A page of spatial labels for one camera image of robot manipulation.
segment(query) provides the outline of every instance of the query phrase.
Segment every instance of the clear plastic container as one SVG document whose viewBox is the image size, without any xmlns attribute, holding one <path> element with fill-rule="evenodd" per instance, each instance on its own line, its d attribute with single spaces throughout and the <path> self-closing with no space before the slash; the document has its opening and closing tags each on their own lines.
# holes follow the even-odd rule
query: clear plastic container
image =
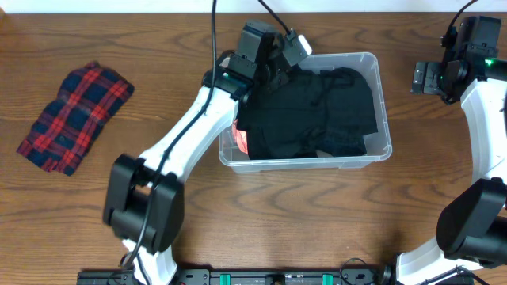
<svg viewBox="0 0 507 285">
<path fill-rule="evenodd" d="M 360 72 L 368 82 L 373 95 L 375 116 L 379 132 L 365 135 L 364 144 L 367 153 L 363 156 L 334 158 L 328 154 L 318 152 L 318 158 L 269 159 L 253 160 L 248 154 L 241 152 L 234 141 L 231 127 L 219 136 L 220 161 L 237 173 L 257 172 L 275 169 L 359 169 L 372 162 L 388 159 L 392 152 L 391 136 L 387 124 L 386 106 L 383 101 L 382 83 L 380 82 L 379 62 L 369 52 L 349 54 L 310 55 L 299 66 L 304 70 L 333 70 L 339 67 L 349 67 Z"/>
</svg>

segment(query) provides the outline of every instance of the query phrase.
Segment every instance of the plaid cloth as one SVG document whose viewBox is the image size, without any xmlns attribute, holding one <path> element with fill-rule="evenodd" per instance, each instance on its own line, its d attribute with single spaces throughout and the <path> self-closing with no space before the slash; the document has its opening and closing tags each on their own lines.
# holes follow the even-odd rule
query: plaid cloth
<svg viewBox="0 0 507 285">
<path fill-rule="evenodd" d="M 132 84 L 98 63 L 70 72 L 17 152 L 42 170 L 72 175 L 105 123 L 133 92 Z"/>
</svg>

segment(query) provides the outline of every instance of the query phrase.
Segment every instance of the white wall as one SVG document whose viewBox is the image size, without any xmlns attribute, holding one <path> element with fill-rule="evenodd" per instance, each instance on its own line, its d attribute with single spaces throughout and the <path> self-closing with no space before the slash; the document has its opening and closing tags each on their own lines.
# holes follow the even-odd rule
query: white wall
<svg viewBox="0 0 507 285">
<path fill-rule="evenodd" d="M 265 0 L 276 12 L 457 12 L 469 0 Z M 7 13 L 210 12 L 212 0 L 0 0 Z M 218 0 L 218 12 L 265 12 L 257 0 Z M 507 0 L 467 11 L 507 12 Z"/>
</svg>

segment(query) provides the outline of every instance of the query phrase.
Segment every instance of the folded shirt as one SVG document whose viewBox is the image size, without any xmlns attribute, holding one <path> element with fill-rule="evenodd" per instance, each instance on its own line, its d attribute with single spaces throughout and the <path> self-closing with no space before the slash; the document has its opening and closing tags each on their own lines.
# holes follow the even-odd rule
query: folded shirt
<svg viewBox="0 0 507 285">
<path fill-rule="evenodd" d="M 132 84 L 96 62 L 70 72 L 17 152 L 42 170 L 72 175 L 133 92 Z"/>
</svg>

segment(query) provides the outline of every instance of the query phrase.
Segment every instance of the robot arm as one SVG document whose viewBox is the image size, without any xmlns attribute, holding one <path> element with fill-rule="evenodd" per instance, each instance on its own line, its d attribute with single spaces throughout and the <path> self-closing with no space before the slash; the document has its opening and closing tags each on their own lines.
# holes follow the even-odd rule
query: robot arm
<svg viewBox="0 0 507 285">
<path fill-rule="evenodd" d="M 203 86 L 192 107 L 163 139 L 139 157 L 145 159 L 144 166 L 157 169 L 164 150 L 174 141 L 189 121 L 201 110 L 208 98 L 209 88 Z M 170 153 L 162 169 L 162 175 L 174 173 L 181 183 L 185 183 L 193 167 L 199 161 L 210 144 L 225 128 L 232 125 L 238 114 L 238 101 L 231 99 L 231 94 L 220 88 L 214 88 L 212 100 L 203 114 L 185 133 Z"/>
<path fill-rule="evenodd" d="M 472 186 L 440 215 L 436 236 L 396 261 L 396 281 L 436 284 L 469 271 L 507 264 L 507 219 L 498 217 L 507 199 L 507 64 L 496 59 L 501 21 L 467 17 L 459 34 L 442 37 L 442 63 L 418 63 L 413 93 L 461 101 L 470 130 Z"/>
<path fill-rule="evenodd" d="M 282 36 L 262 21 L 246 22 L 237 51 L 226 51 L 217 60 L 216 76 L 207 72 L 197 99 L 164 138 L 139 158 L 120 156 L 111 171 L 103 221 L 111 226 L 124 245 L 133 251 L 139 241 L 148 196 L 137 186 L 150 186 L 162 155 L 181 131 L 203 108 L 212 81 L 212 98 L 206 113 L 175 143 L 162 168 L 162 178 L 152 197 L 142 245 L 134 259 L 134 276 L 142 283 L 167 285 L 176 272 L 171 244 L 184 216 L 183 184 L 216 136 L 233 124 L 240 106 L 246 107 L 260 85 L 275 90 L 288 81 L 287 72 L 311 54 L 304 36 L 294 30 Z"/>
<path fill-rule="evenodd" d="M 144 159 L 144 166 L 157 169 L 164 150 L 174 141 L 189 121 L 201 110 L 208 98 L 209 87 L 203 86 L 199 90 L 197 99 L 192 107 L 183 115 L 181 120 L 149 150 L 144 151 L 139 158 Z M 238 101 L 231 99 L 231 94 L 219 88 L 214 88 L 212 99 L 205 114 L 203 114 L 185 133 L 173 148 L 167 163 L 162 169 L 162 175 L 173 173 L 177 180 L 184 183 L 193 167 L 203 153 L 209 148 L 220 132 L 234 122 L 238 113 Z M 135 242 L 129 239 L 123 241 L 129 251 L 135 248 Z M 150 279 L 151 285 L 166 285 L 176 273 L 177 265 L 173 260 L 171 247 L 155 254 L 149 253 L 146 248 L 139 250 L 139 257 L 134 260 L 134 277 L 142 283 L 148 283 L 145 276 Z"/>
</svg>

